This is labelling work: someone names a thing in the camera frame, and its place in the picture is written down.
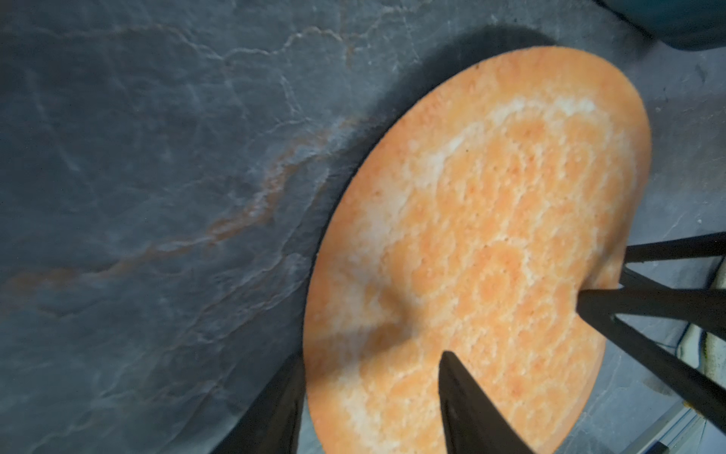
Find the orange coaster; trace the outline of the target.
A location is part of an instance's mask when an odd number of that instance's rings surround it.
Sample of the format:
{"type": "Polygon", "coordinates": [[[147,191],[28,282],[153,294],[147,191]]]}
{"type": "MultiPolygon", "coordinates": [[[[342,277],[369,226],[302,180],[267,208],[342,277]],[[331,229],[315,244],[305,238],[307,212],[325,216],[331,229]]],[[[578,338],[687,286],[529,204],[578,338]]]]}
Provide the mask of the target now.
{"type": "Polygon", "coordinates": [[[303,350],[323,450],[444,452],[444,351],[532,450],[561,446],[606,346],[577,295],[617,286],[650,158],[637,90],[578,49],[504,53],[419,100],[315,261],[303,350]]]}

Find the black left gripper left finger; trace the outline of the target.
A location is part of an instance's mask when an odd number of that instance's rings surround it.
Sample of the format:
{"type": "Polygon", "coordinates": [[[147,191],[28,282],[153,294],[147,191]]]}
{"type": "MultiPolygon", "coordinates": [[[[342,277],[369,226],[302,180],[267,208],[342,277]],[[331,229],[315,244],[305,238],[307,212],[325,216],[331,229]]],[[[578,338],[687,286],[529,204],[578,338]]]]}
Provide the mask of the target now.
{"type": "Polygon", "coordinates": [[[292,454],[298,450],[306,396],[302,359],[296,353],[283,363],[213,454],[292,454]]]}

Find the teal plastic storage box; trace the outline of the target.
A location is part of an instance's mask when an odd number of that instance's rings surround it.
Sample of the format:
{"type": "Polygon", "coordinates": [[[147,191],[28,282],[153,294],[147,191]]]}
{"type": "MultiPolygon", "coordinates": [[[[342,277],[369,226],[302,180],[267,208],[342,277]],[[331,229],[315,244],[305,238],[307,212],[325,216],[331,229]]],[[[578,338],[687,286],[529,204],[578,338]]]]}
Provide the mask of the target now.
{"type": "Polygon", "coordinates": [[[725,0],[603,0],[605,8],[679,50],[725,47],[725,0]]]}

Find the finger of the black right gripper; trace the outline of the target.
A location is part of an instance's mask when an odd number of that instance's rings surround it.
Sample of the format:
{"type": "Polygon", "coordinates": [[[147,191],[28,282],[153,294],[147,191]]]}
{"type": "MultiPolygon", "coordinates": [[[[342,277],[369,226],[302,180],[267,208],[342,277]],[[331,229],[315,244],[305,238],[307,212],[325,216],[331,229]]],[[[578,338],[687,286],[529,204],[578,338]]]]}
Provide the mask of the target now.
{"type": "Polygon", "coordinates": [[[688,325],[725,339],[723,289],[588,289],[579,293],[577,312],[724,431],[725,387],[676,356],[688,325]]]}
{"type": "MultiPolygon", "coordinates": [[[[626,248],[625,263],[643,263],[690,258],[724,257],[725,233],[715,233],[693,238],[631,245],[626,248]]],[[[619,283],[624,288],[667,289],[646,276],[623,266],[619,283]]]]}

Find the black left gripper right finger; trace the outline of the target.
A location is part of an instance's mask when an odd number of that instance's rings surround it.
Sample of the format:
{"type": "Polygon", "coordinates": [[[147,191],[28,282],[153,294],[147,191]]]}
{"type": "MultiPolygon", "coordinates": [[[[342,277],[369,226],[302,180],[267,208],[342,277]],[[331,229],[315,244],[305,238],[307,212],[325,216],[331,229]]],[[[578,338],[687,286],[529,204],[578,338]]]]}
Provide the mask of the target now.
{"type": "Polygon", "coordinates": [[[451,351],[442,353],[438,389],[449,453],[532,454],[451,351]]]}

